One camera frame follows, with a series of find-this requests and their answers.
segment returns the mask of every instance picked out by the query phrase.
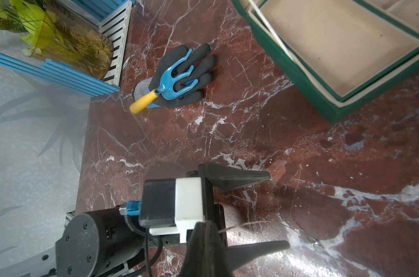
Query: blue connector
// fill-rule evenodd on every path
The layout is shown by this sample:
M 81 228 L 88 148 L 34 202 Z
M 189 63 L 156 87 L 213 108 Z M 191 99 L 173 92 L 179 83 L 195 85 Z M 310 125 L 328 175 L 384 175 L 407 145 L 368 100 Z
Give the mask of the blue connector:
M 127 215 L 139 215 L 140 214 L 140 206 L 142 205 L 141 200 L 137 201 L 128 201 L 126 206 L 126 214 Z

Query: glove cuff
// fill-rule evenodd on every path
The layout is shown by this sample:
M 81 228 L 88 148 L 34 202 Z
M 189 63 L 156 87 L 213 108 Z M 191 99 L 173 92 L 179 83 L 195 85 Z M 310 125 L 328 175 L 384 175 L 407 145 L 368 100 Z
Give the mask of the glove cuff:
M 140 81 L 134 88 L 134 91 L 132 92 L 132 99 L 134 102 L 142 98 L 143 96 L 147 95 L 150 91 L 148 89 L 148 86 L 151 83 L 151 78 L 145 79 L 143 81 Z

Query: white slatted rack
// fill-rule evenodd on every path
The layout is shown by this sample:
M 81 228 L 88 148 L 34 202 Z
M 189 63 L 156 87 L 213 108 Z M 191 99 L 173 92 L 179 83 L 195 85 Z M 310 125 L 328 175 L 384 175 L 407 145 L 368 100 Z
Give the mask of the white slatted rack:
M 102 79 L 110 85 L 119 85 L 131 8 L 132 2 L 127 1 L 99 23 L 99 32 L 113 41 L 114 46 L 113 60 L 111 61 L 110 70 Z

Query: yellow handle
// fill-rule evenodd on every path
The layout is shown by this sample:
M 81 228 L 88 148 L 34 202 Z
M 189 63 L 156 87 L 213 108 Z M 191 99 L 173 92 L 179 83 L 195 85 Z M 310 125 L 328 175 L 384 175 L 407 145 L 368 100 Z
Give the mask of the yellow handle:
M 158 95 L 155 93 L 155 91 L 156 90 L 152 90 L 150 93 L 148 93 L 144 97 L 142 97 L 139 100 L 137 100 L 136 102 L 132 103 L 131 106 L 129 107 L 130 111 L 133 114 L 138 114 L 138 113 L 140 113 L 141 110 L 148 107 L 148 105 L 151 104 L 151 102 L 153 102 L 154 99 L 156 99 L 158 97 Z

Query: leaf pattern wallpaper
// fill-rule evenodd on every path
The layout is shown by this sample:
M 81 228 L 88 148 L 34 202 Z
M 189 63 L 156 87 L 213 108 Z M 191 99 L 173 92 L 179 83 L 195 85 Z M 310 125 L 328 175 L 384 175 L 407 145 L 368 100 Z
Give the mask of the leaf pattern wallpaper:
M 20 43 L 0 31 L 2 53 L 14 56 Z M 76 204 L 89 102 L 0 67 L 0 269 L 62 235 Z

